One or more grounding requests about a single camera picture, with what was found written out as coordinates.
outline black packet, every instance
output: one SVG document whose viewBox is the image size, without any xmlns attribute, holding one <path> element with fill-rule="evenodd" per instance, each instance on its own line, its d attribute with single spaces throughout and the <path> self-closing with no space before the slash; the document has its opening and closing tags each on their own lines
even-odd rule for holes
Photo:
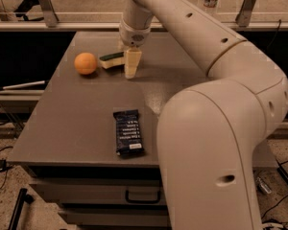
<svg viewBox="0 0 288 230">
<path fill-rule="evenodd" d="M 138 110 L 113 113 L 116 120 L 117 155 L 136 154 L 144 151 L 138 115 Z"/>
</svg>

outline orange ball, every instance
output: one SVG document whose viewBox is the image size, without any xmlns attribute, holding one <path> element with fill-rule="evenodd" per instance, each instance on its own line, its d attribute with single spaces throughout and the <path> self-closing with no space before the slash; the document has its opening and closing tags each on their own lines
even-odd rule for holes
<svg viewBox="0 0 288 230">
<path fill-rule="evenodd" d="M 96 70 L 97 60 L 93 54 L 80 53 L 75 57 L 74 65 L 80 74 L 88 75 Z"/>
</svg>

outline drawer handle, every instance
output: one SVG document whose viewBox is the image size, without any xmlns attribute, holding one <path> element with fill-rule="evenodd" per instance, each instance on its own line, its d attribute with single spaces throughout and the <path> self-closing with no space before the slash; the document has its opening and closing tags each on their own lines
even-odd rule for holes
<svg viewBox="0 0 288 230">
<path fill-rule="evenodd" d="M 129 203 L 155 204 L 155 203 L 159 203 L 161 200 L 161 191 L 158 191 L 156 193 L 156 200 L 133 200 L 133 199 L 129 198 L 129 191 L 126 190 L 125 199 Z"/>
</svg>

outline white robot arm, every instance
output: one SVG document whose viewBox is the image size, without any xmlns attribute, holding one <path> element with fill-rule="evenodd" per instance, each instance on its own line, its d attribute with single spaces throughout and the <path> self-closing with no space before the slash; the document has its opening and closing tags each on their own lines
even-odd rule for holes
<svg viewBox="0 0 288 230">
<path fill-rule="evenodd" d="M 138 47 L 153 15 L 211 81 L 163 108 L 157 150 L 172 228 L 262 229 L 252 152 L 288 111 L 288 80 L 246 38 L 186 0 L 129 0 L 120 33 Z"/>
</svg>

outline concrete floor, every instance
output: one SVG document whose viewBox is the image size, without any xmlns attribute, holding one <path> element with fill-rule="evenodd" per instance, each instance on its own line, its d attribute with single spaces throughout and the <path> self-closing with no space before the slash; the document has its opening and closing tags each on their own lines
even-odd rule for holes
<svg viewBox="0 0 288 230">
<path fill-rule="evenodd" d="M 121 11 L 124 9 L 124 0 L 52 0 L 55 11 L 60 21 L 64 22 L 117 22 Z M 203 7 L 203 0 L 189 0 Z M 243 0 L 220 0 L 218 7 L 210 11 L 213 16 L 222 22 L 234 21 L 239 12 Z M 32 11 L 39 13 L 36 6 Z M 257 0 L 252 21 L 288 21 L 288 0 Z M 16 142 L 13 139 L 11 126 L 0 126 L 0 148 L 12 146 Z M 288 159 L 288 139 L 270 139 L 269 145 L 279 162 Z M 10 149 L 0 152 L 0 159 L 9 155 Z M 264 195 L 258 192 L 258 201 L 261 214 L 276 205 L 284 196 L 288 195 L 288 186 L 276 169 L 264 170 L 260 176 L 272 188 L 272 193 Z M 0 185 L 5 179 L 5 174 L 0 173 Z M 9 170 L 5 185 L 0 190 L 0 230 L 7 229 L 12 216 L 12 209 L 16 202 L 20 188 L 27 188 L 35 198 L 30 206 L 25 205 L 18 229 L 21 230 L 73 230 L 74 225 L 67 225 L 58 215 L 58 207 L 55 204 L 46 204 L 30 188 L 29 175 L 23 169 L 16 166 Z M 288 197 L 274 210 L 270 211 L 264 220 L 276 219 L 280 222 L 288 221 Z"/>
</svg>

